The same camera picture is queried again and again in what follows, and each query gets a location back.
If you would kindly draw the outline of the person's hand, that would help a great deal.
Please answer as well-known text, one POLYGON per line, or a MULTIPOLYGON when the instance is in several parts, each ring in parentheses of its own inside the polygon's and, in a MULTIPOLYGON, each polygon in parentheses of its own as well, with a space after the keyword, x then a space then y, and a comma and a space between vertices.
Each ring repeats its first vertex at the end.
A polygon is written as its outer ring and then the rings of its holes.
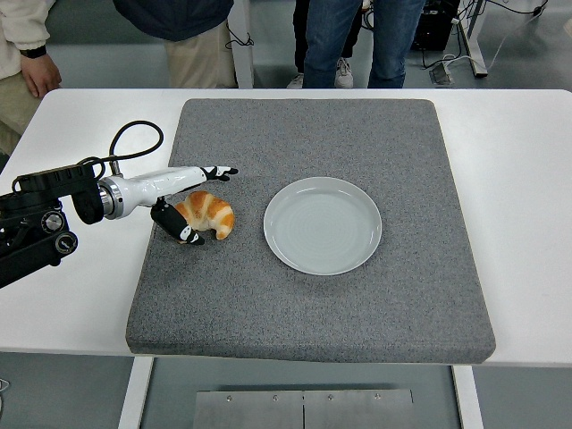
POLYGON ((36 98, 42 98, 48 92, 60 88, 62 82, 59 69, 48 54, 38 58, 22 55, 21 73, 29 92, 36 98))

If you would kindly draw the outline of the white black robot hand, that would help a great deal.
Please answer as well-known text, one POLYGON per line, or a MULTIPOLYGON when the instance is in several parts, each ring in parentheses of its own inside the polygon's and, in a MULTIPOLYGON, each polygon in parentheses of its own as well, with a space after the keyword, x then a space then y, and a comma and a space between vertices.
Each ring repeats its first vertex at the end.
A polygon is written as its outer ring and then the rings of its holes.
POLYGON ((180 243, 202 245, 198 234, 208 230, 223 240, 235 222, 229 203, 206 191, 194 191, 174 206, 165 199, 206 181, 227 181, 237 172, 228 166, 169 167, 131 179, 108 178, 113 209, 106 217, 123 218, 137 206, 149 206, 154 222, 180 243))

